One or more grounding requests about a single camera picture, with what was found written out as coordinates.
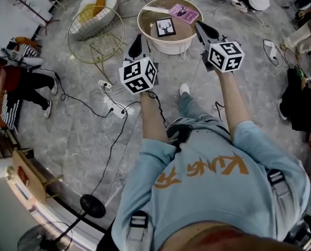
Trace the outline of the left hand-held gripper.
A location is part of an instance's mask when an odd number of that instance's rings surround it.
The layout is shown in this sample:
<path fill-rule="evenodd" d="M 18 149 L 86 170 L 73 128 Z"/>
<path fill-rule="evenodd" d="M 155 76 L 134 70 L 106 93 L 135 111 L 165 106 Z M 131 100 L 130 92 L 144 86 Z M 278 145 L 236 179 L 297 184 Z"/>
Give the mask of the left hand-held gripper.
<path fill-rule="evenodd" d="M 132 95 L 148 91 L 154 87 L 157 68 L 149 57 L 151 54 L 147 38 L 138 34 L 132 42 L 128 55 L 140 60 L 119 68 L 120 82 Z"/>

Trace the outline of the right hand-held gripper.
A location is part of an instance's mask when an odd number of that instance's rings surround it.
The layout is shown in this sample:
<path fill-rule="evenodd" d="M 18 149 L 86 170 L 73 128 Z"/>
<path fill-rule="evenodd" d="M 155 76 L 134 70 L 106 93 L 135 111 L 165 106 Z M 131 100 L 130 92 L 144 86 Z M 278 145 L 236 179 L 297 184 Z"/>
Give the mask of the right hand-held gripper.
<path fill-rule="evenodd" d="M 226 73 L 240 69 L 245 53 L 237 41 L 227 36 L 219 38 L 219 32 L 202 21 L 195 22 L 195 32 L 204 46 L 201 56 L 208 72 L 218 69 Z"/>

